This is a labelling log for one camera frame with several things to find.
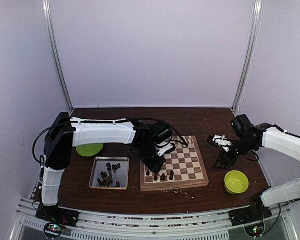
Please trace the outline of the metal tray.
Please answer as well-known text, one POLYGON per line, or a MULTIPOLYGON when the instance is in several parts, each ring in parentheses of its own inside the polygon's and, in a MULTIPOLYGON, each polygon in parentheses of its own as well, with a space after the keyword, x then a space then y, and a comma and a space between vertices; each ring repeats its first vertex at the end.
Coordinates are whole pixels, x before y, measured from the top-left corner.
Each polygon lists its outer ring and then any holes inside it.
POLYGON ((130 159, 127 157, 96 157, 89 187, 95 190, 127 190, 130 159))

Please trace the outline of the wooden chess board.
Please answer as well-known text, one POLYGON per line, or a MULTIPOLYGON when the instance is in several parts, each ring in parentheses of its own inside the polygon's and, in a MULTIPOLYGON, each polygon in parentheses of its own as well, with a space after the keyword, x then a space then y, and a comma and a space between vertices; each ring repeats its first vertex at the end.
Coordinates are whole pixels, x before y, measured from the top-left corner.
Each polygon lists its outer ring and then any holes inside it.
POLYGON ((168 191, 175 189, 188 189, 206 187, 209 177, 194 135, 184 136, 188 146, 181 144, 179 137, 175 137, 175 151, 165 154, 165 163, 157 174, 158 180, 154 181, 154 173, 143 163, 140 163, 140 190, 143 192, 168 191), (170 172, 174 171, 174 179, 169 180, 170 172), (165 181, 161 182, 161 174, 165 174, 165 181))

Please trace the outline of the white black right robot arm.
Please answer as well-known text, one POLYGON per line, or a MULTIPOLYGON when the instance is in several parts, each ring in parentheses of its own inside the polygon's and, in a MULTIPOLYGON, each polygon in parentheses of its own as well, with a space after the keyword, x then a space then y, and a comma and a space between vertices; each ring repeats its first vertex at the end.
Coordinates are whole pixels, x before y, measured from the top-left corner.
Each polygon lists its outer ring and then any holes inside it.
MULTIPOLYGON (((225 135, 213 134, 207 142, 221 151, 214 163, 215 169, 229 170, 234 167, 240 157, 250 152, 267 150, 280 157, 291 159, 300 165, 300 136, 281 128, 277 124, 253 124, 246 114, 236 116, 230 125, 236 139, 225 135)), ((258 220, 266 209, 283 203, 300 201, 300 177, 281 185, 270 187, 251 198, 246 210, 249 220, 258 220)))

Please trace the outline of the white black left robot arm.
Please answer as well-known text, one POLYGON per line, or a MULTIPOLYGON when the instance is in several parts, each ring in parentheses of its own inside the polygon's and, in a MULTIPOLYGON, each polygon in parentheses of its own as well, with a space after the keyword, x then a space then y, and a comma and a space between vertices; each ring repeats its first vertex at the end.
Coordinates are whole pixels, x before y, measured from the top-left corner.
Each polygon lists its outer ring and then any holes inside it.
POLYGON ((51 127, 41 132, 44 138, 41 189, 42 213, 51 222, 62 218, 58 205, 59 188, 65 169, 71 164, 72 149, 90 144, 130 145, 132 153, 152 172, 159 172, 164 155, 175 150, 172 127, 163 120, 122 118, 82 119, 62 112, 51 127))

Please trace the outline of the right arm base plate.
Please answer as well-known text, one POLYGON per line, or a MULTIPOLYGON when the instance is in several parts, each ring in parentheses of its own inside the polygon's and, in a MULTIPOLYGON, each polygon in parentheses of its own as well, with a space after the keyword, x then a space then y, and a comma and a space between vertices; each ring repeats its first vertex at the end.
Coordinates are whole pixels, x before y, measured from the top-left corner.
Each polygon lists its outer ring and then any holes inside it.
POLYGON ((262 207, 256 209, 251 206, 231 210, 228 212, 232 226, 246 225, 253 222, 262 221, 272 216, 272 211, 269 208, 262 207))

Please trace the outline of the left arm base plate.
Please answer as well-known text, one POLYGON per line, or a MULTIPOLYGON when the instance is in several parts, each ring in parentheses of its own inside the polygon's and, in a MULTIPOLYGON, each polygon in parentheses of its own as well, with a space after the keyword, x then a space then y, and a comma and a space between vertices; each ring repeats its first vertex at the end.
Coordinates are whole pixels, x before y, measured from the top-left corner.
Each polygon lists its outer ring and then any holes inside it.
POLYGON ((40 204, 35 217, 62 226, 76 227, 80 213, 75 210, 40 204))

